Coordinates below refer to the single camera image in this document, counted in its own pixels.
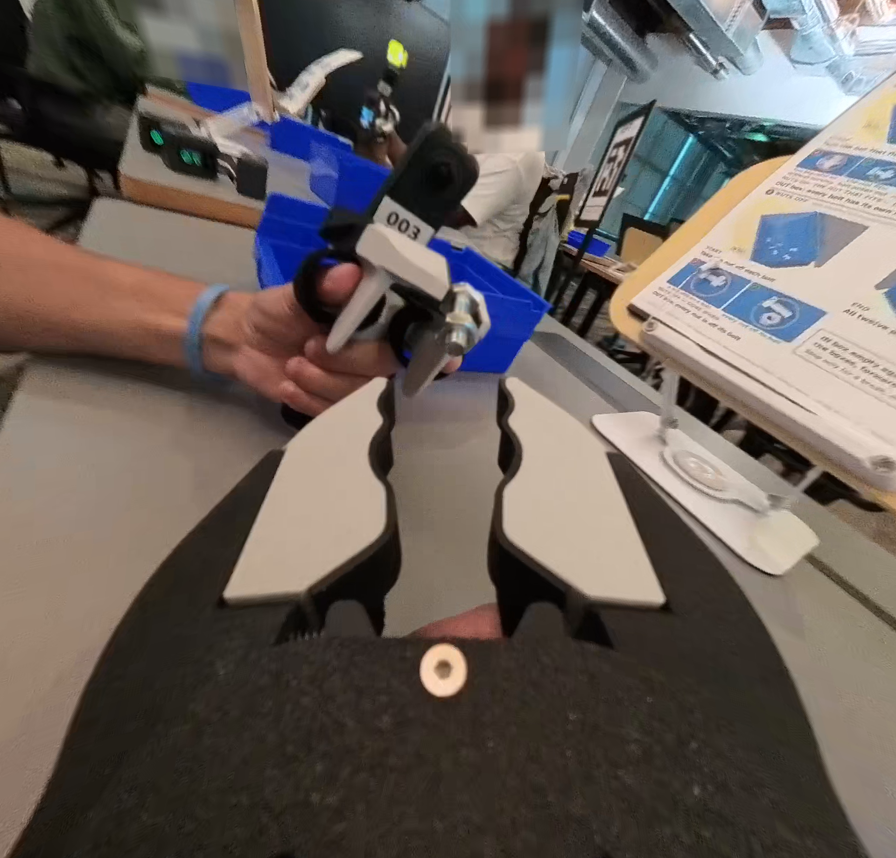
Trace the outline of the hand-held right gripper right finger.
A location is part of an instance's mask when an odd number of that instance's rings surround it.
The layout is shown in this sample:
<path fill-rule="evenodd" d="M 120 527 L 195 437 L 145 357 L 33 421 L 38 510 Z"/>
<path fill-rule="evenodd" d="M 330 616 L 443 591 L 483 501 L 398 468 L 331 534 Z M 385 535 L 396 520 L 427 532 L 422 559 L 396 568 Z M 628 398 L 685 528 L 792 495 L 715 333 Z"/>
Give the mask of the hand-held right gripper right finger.
<path fill-rule="evenodd" d="M 611 464 L 588 426 L 515 377 L 498 384 L 498 484 L 487 569 L 502 632 L 536 605 L 609 642 L 603 609 L 658 611 L 666 594 Z"/>

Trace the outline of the instruction sheet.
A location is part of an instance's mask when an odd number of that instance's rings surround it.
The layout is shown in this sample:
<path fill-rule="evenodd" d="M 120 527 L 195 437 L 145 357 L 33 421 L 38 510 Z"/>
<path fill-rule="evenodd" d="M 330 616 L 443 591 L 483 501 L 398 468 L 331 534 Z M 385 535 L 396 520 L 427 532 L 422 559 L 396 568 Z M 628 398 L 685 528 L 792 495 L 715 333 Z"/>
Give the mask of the instruction sheet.
<path fill-rule="evenodd" d="M 631 307 L 816 413 L 894 440 L 894 77 Z"/>

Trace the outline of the black panel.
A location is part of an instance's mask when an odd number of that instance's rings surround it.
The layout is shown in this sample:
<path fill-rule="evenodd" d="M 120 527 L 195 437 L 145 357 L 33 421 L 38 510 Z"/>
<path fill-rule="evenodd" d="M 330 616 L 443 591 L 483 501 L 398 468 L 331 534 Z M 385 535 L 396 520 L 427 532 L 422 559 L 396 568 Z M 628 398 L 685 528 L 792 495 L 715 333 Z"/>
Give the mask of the black panel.
<path fill-rule="evenodd" d="M 408 52 L 391 102 L 399 113 L 386 147 L 357 147 L 375 162 L 394 166 L 399 144 L 410 145 L 428 124 L 440 99 L 449 58 L 449 25 L 422 0 L 258 0 L 268 68 L 285 90 L 319 57 L 354 49 L 363 57 L 327 76 L 312 101 L 315 117 L 351 142 L 364 138 L 361 108 L 387 67 L 388 46 Z"/>

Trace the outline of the blue denim jacket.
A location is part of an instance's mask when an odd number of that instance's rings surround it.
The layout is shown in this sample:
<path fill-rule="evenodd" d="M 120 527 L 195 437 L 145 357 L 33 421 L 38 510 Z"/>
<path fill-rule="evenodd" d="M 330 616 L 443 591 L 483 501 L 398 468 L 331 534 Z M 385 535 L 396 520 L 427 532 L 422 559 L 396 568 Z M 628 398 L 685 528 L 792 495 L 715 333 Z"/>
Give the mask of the blue denim jacket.
<path fill-rule="evenodd" d="M 545 299 L 554 270 L 554 260 L 566 230 L 579 174 L 567 174 L 545 166 L 542 179 L 532 198 L 522 226 L 512 274 Z"/>

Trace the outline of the black framed marker sign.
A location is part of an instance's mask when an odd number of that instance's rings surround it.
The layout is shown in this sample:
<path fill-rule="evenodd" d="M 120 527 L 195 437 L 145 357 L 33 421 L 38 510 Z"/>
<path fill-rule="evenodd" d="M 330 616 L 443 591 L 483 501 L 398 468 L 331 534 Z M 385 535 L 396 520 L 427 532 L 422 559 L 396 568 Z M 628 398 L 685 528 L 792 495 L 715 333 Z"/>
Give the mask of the black framed marker sign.
<path fill-rule="evenodd" d="M 574 226 L 599 228 L 648 124 L 655 101 L 636 107 L 614 124 L 596 171 L 588 183 Z"/>

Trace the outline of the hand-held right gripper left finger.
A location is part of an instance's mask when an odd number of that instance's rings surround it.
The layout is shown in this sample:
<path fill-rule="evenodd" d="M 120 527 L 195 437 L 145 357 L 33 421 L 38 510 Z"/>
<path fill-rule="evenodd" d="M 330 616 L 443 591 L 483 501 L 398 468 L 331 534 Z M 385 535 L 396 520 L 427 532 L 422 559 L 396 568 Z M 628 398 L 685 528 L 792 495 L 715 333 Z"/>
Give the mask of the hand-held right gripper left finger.
<path fill-rule="evenodd" d="M 222 601 L 289 605 L 302 634 L 330 607 L 362 605 L 375 633 L 397 583 L 401 547 L 393 465 L 394 382 L 374 379 L 290 439 Z"/>

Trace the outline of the black box device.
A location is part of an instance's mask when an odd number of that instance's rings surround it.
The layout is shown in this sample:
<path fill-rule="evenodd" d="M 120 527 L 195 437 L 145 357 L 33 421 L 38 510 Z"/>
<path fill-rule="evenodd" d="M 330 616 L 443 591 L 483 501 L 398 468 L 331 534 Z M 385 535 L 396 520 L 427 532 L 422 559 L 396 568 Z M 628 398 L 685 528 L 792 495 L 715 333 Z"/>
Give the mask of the black box device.
<path fill-rule="evenodd" d="M 235 188 L 242 197 L 263 202 L 267 196 L 269 164 L 266 158 L 241 155 L 235 161 Z"/>

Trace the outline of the black office chair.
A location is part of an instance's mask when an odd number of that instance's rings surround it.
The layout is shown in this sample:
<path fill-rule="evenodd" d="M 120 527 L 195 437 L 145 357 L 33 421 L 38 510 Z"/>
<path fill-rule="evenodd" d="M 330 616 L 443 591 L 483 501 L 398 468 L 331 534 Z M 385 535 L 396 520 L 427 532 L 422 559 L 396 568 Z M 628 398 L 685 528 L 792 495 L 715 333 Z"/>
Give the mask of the black office chair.
<path fill-rule="evenodd" d="M 108 174 L 120 189 L 118 165 L 133 106 L 96 102 L 2 66 L 2 139 L 72 162 L 92 180 Z"/>

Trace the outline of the wood-edged grey desk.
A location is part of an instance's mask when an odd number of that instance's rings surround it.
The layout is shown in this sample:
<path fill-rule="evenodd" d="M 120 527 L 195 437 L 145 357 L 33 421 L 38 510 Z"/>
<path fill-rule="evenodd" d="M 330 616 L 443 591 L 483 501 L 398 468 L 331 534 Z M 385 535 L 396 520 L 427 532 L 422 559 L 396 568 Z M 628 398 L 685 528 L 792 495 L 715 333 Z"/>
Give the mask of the wood-edged grey desk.
<path fill-rule="evenodd" d="M 118 185 L 133 203 L 250 230 L 257 229 L 265 205 L 241 195 L 227 178 L 197 180 L 168 169 L 142 148 L 137 113 L 119 159 Z"/>

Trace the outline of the tan chair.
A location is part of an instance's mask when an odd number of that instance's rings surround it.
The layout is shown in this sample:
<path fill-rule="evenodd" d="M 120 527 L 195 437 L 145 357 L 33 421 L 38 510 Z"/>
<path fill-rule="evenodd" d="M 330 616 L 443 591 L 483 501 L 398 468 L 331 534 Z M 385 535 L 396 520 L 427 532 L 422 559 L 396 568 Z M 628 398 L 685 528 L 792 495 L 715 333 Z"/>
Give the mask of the tan chair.
<path fill-rule="evenodd" d="M 620 235 L 617 254 L 631 267 L 638 267 L 666 240 L 663 228 L 658 231 L 644 229 L 640 225 L 627 227 Z"/>

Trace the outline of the brown wooden table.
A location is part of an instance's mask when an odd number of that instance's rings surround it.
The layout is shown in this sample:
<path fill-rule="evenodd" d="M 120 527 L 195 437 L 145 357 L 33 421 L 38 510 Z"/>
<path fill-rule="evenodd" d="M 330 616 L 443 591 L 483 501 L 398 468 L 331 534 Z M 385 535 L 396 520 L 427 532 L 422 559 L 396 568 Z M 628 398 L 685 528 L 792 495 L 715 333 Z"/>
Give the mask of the brown wooden table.
<path fill-rule="evenodd" d="M 629 275 L 635 271 L 635 266 L 625 263 L 620 259 L 610 256 L 610 254 L 597 257 L 585 253 L 577 260 L 578 249 L 568 243 L 562 243 L 559 247 L 561 253 L 571 261 L 569 276 L 576 278 L 583 274 L 593 274 L 602 281 L 607 281 L 611 285 L 619 286 Z"/>

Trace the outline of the person's left hand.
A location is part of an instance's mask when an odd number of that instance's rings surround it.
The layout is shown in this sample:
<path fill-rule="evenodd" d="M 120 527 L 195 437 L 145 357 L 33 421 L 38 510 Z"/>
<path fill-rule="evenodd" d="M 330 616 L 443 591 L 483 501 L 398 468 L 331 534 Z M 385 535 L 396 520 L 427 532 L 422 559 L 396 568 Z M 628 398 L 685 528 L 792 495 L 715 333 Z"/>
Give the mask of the person's left hand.
<path fill-rule="evenodd" d="M 274 403 L 316 417 L 370 380 L 392 378 L 399 362 L 384 341 L 326 349 L 323 325 L 300 307 L 290 285 L 231 291 L 204 326 L 206 368 Z"/>

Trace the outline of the black power station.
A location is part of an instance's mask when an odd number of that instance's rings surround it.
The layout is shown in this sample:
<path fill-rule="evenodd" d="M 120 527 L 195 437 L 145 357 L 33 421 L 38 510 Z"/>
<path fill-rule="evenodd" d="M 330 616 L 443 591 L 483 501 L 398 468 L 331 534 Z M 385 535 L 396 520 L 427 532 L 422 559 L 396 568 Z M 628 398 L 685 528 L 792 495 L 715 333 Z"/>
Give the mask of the black power station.
<path fill-rule="evenodd" d="M 200 180 L 218 179 L 218 148 L 203 140 L 171 140 L 165 150 L 168 169 Z"/>
<path fill-rule="evenodd" d="M 146 153 L 162 157 L 176 135 L 172 122 L 140 113 L 138 118 L 140 146 Z"/>

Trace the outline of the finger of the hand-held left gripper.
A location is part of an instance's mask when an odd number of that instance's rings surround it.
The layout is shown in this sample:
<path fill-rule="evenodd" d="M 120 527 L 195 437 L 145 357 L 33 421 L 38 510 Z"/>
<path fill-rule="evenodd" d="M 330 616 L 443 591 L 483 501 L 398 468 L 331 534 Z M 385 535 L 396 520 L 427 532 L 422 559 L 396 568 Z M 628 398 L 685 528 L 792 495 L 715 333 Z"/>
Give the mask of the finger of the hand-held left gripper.
<path fill-rule="evenodd" d="M 387 226 L 367 226 L 357 241 L 357 255 L 384 272 L 390 288 L 398 291 L 406 303 L 415 303 L 439 313 L 445 320 L 447 296 L 454 281 L 443 255 L 411 240 Z M 488 328 L 476 328 L 475 344 L 488 334 Z"/>
<path fill-rule="evenodd" d="M 442 372 L 449 359 L 444 340 L 442 327 L 427 327 L 419 331 L 411 346 L 402 383 L 405 397 L 415 397 Z"/>

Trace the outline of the large silver nut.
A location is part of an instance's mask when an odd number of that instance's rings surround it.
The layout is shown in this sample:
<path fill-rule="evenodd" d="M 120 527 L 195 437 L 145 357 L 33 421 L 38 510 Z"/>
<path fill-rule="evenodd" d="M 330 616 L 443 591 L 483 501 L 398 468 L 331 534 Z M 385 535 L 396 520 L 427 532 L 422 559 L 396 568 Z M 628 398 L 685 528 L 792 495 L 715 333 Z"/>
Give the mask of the large silver nut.
<path fill-rule="evenodd" d="M 490 316 L 485 297 L 467 282 L 453 283 L 447 296 L 446 321 L 453 326 L 488 328 Z"/>

